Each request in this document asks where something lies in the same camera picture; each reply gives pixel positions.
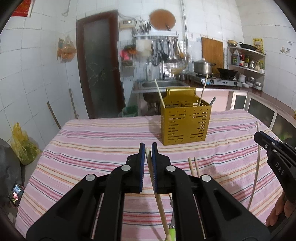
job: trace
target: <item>table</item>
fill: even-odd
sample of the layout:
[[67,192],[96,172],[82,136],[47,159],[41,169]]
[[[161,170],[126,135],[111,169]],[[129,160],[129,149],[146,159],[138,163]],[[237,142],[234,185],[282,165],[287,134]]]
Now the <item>table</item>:
[[[158,152],[169,156],[173,165],[187,174],[190,174],[187,158],[196,157],[201,173],[211,175],[246,207],[257,161],[257,144],[253,139],[256,121],[244,110],[213,112],[204,142],[163,146],[160,116],[71,120],[44,149],[20,202],[16,228],[25,236],[28,228],[84,176],[105,175],[125,164],[129,155],[139,151],[140,142],[146,148],[157,142]],[[260,130],[277,138],[262,122]],[[282,192],[266,161],[266,151],[261,148],[250,211],[262,222]],[[167,194],[162,195],[162,202],[170,223],[172,208]],[[145,161],[143,192],[125,197],[122,240],[164,238]]]

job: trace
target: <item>wall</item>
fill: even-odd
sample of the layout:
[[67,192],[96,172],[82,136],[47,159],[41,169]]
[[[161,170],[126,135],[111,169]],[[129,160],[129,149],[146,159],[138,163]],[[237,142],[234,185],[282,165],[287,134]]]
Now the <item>wall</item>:
[[[187,22],[189,47],[193,54],[194,60],[201,58],[201,44],[199,38],[207,36],[223,41],[224,47],[228,39],[243,41],[242,26],[240,22],[239,11],[235,0],[184,0]],[[118,9],[120,16],[128,16],[136,19],[148,20],[149,14],[155,9],[167,9],[176,17],[176,25],[172,31],[176,31],[182,38],[185,35],[182,12],[179,0],[71,0],[69,16],[65,19],[65,34],[69,34],[72,39],[76,35],[76,20],[105,12]],[[131,30],[119,32],[119,41],[131,40]],[[75,103],[84,104],[78,71],[75,70],[74,62],[71,67],[73,73],[67,73],[69,84],[75,86]],[[135,104],[136,98],[131,93],[133,81],[135,78],[130,78],[130,81],[123,82],[124,96],[126,105]]]
[[36,0],[31,18],[11,17],[0,34],[0,138],[19,122],[40,149],[74,118],[66,64],[57,61],[68,0]]
[[[253,38],[263,38],[266,51],[263,92],[296,109],[295,30],[273,0],[237,0],[237,5],[244,42],[252,44]],[[280,52],[282,47],[291,49],[290,53]]]

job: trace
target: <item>round cutting board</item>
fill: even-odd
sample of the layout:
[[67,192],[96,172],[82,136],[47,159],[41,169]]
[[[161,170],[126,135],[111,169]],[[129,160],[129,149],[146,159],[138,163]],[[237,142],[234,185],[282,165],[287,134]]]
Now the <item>round cutting board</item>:
[[157,9],[150,13],[149,22],[156,30],[168,30],[166,24],[172,29],[176,24],[176,19],[170,11]]

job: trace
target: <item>yellow metal basket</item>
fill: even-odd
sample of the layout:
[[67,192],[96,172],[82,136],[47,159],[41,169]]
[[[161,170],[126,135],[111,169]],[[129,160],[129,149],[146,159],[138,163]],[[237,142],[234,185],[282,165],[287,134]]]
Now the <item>yellow metal basket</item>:
[[164,145],[204,141],[212,106],[195,95],[195,88],[167,88],[161,106],[161,137]]

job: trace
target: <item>brown door frame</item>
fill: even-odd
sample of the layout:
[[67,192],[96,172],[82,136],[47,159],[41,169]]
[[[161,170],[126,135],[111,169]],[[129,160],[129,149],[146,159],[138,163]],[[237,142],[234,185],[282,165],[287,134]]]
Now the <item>brown door frame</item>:
[[83,44],[83,29],[84,25],[101,19],[108,19],[110,26],[110,50],[111,50],[111,62],[113,65],[113,77],[116,88],[115,98],[117,99],[117,105],[119,110],[125,107],[123,98],[123,88],[120,81],[118,54],[117,54],[117,41],[118,36],[118,11],[103,12],[96,15],[92,15],[86,18],[82,18],[76,23],[76,41],[77,41],[77,61],[79,69],[80,84],[83,93],[83,98],[86,106],[87,113],[90,119],[95,118],[94,105],[91,98],[91,91],[89,88],[89,81],[86,72],[86,61],[84,54]]

